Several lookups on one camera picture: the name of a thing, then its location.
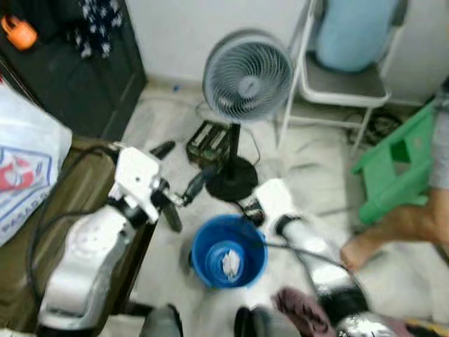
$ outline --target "orange object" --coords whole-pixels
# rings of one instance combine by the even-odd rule
[[[30,48],[37,40],[36,30],[26,21],[21,21],[15,17],[1,19],[1,26],[8,37],[8,40],[19,51]]]

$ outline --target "white wall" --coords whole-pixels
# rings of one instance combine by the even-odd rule
[[[446,0],[411,0],[409,20],[387,76],[394,98],[424,102],[449,74]],[[242,27],[288,45],[305,0],[127,0],[149,75],[200,82],[212,47]]]

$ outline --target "fan grille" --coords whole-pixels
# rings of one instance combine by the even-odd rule
[[[210,55],[204,74],[210,108],[232,121],[261,119],[275,112],[292,83],[290,58],[266,34],[223,41]]]

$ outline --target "white metal chair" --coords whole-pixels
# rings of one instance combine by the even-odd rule
[[[399,0],[396,15],[391,24],[389,43],[388,46],[385,46],[386,52],[381,60],[357,73],[336,72],[324,68],[316,61],[314,52],[308,51],[312,30],[326,14],[327,2],[324,1],[310,0],[308,4],[306,23],[297,54],[295,76],[283,117],[278,148],[285,140],[288,124],[294,121],[303,124],[312,123],[358,129],[358,135],[351,150],[351,155],[353,155],[360,145],[373,110],[383,106],[391,96],[382,79],[388,72],[402,32],[408,1]],[[298,87],[302,97],[312,103],[366,108],[363,121],[355,123],[293,116],[291,114],[293,98]]]

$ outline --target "electric fan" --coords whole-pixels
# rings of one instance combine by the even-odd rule
[[[209,55],[203,94],[212,111],[231,122],[229,158],[206,185],[223,201],[249,197],[257,186],[254,166],[238,156],[240,123],[273,114],[284,103],[293,79],[287,51],[270,34],[241,30],[220,41]]]

